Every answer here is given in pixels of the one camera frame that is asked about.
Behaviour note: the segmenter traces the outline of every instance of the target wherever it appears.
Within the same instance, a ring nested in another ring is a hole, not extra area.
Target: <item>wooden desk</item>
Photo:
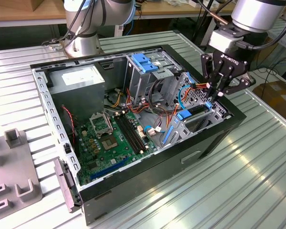
[[[221,11],[221,15],[231,14],[233,8],[234,4],[229,4]],[[165,1],[145,2],[142,4],[141,19],[197,17],[199,11],[200,7],[194,8],[188,4],[172,6]],[[139,12],[136,12],[134,19],[138,18]],[[0,27],[65,23],[66,15],[61,0],[44,0],[34,12],[0,6]]]
[[[221,15],[231,14],[234,6],[234,3],[228,4],[221,10]],[[198,16],[199,12],[200,7],[192,7],[188,4],[172,6],[165,1],[142,3],[142,19],[152,19],[151,16],[153,15],[157,16],[156,18],[194,17]]]
[[[34,12],[0,6],[0,27],[65,23],[62,0],[44,0]]]

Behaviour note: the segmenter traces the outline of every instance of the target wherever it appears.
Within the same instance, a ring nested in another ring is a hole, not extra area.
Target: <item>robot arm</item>
[[[134,0],[84,1],[83,5],[82,0],[65,0],[64,3],[69,30],[64,41],[65,50],[73,57],[101,53],[98,27],[128,24],[135,13]]]
[[[207,93],[212,100],[256,83],[248,74],[255,51],[279,41],[286,33],[286,27],[276,39],[267,44],[261,45],[252,37],[271,29],[285,5],[286,0],[239,0],[233,10],[231,24],[218,15],[215,16],[223,24],[213,31],[209,41],[209,45],[216,51],[201,56]],[[239,84],[230,85],[238,76],[241,76]]]

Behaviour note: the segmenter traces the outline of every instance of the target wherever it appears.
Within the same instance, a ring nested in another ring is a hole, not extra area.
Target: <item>open computer tower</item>
[[[31,66],[69,212],[86,224],[205,157],[244,119],[169,45]]]

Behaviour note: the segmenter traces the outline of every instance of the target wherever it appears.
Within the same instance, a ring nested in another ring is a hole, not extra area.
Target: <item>cardboard box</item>
[[[0,6],[33,12],[43,0],[0,0]]]
[[[264,84],[257,86],[253,93],[261,98]],[[275,81],[266,83],[262,100],[286,119],[286,83]]]

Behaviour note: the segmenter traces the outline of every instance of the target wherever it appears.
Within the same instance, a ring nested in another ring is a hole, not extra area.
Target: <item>green circuit board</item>
[[[125,116],[134,127],[140,125],[133,113],[128,112]],[[106,127],[100,118],[97,118],[95,121],[102,126],[101,128]],[[81,185],[90,183],[94,179],[93,175],[100,172],[106,173],[106,170],[111,169],[114,165],[118,167],[120,164],[123,164],[125,166],[157,150],[155,144],[148,138],[147,142],[144,143],[148,146],[148,149],[143,154],[135,154],[114,117],[111,116],[109,121],[113,132],[111,135],[102,136],[100,139],[96,137],[91,122],[86,122],[76,127],[76,131],[79,134],[79,152],[77,157],[81,165],[81,170],[78,173]]]

